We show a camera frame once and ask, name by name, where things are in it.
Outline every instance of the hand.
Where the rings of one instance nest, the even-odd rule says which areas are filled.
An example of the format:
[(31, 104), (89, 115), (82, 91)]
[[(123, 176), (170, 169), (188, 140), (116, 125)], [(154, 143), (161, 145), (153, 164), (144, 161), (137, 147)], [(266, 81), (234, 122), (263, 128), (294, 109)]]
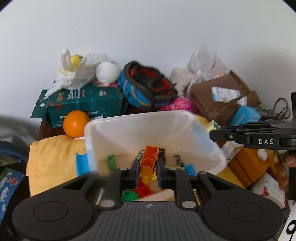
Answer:
[(289, 167), (296, 167), (296, 152), (294, 152), (291, 155), (287, 156), (286, 164)]
[[(289, 178), (287, 177), (287, 169), (282, 163), (279, 162), (277, 156), (274, 156), (274, 163), (274, 167), (276, 169), (276, 180), (279, 183), (279, 188), (281, 190), (285, 190), (286, 186), (289, 184)], [(286, 163), (289, 167), (296, 167), (296, 153), (293, 153), (290, 156), (288, 156), (286, 158)]]

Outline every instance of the orange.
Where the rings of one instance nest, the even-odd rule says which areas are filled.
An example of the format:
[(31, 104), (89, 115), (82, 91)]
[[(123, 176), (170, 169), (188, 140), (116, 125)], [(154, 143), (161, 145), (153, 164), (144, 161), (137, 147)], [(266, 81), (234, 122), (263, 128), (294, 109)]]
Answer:
[(84, 127), (90, 121), (88, 115), (81, 110), (71, 111), (66, 115), (63, 129), (66, 135), (77, 138), (84, 136)]

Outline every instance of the circular pad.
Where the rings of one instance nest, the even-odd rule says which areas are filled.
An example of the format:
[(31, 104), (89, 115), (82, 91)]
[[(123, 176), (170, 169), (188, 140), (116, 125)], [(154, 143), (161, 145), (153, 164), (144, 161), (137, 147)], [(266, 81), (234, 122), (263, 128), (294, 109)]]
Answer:
[(256, 221), (263, 214), (262, 209), (251, 202), (236, 202), (229, 206), (228, 211), (233, 218), (243, 222)]
[(35, 207), (33, 213), (41, 221), (53, 222), (65, 217), (68, 211), (68, 206), (62, 202), (44, 202)]
[(278, 205), (247, 191), (236, 197), (213, 196), (202, 215), (219, 236), (237, 241), (270, 239), (284, 221)]
[(94, 219), (93, 206), (74, 190), (41, 193), (19, 203), (12, 213), (16, 230), (32, 240), (66, 240)]

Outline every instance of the white plastic bin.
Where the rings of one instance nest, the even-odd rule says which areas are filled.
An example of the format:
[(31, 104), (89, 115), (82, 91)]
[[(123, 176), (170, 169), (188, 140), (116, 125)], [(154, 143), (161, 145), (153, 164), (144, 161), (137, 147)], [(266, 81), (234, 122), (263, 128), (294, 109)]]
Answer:
[(131, 167), (146, 145), (166, 149), (168, 163), (180, 155), (195, 171), (217, 174), (226, 167), (225, 156), (195, 115), (185, 110), (122, 115), (90, 121), (85, 127), (90, 170), (108, 174), (107, 157), (116, 167)]

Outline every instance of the white ball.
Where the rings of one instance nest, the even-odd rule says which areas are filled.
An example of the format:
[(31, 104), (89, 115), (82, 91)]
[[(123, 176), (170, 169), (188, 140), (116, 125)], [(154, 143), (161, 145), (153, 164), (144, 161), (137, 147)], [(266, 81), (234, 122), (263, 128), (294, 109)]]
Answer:
[(114, 83), (121, 73), (121, 69), (114, 62), (102, 62), (96, 68), (96, 78), (102, 84)]
[(257, 156), (261, 161), (266, 161), (267, 160), (267, 152), (264, 149), (258, 149), (257, 151)]

